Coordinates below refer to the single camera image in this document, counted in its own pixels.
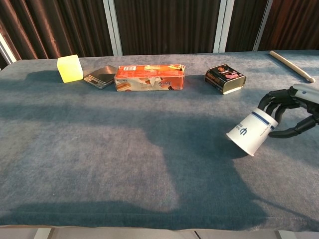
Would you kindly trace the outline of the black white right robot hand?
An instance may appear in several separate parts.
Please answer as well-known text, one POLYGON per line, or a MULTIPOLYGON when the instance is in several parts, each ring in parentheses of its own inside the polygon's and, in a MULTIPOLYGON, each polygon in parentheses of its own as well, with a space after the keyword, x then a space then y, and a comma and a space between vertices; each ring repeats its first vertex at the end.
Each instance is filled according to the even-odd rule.
POLYGON ((287 109, 304 108, 309 117, 297 123, 295 127, 273 131, 269 133, 271 138, 290 138, 297 136, 319 123, 319 91, 313 87, 302 84, 294 84, 288 89, 270 91, 259 102, 258 109, 271 115, 275 111, 275 121, 280 123, 287 109))

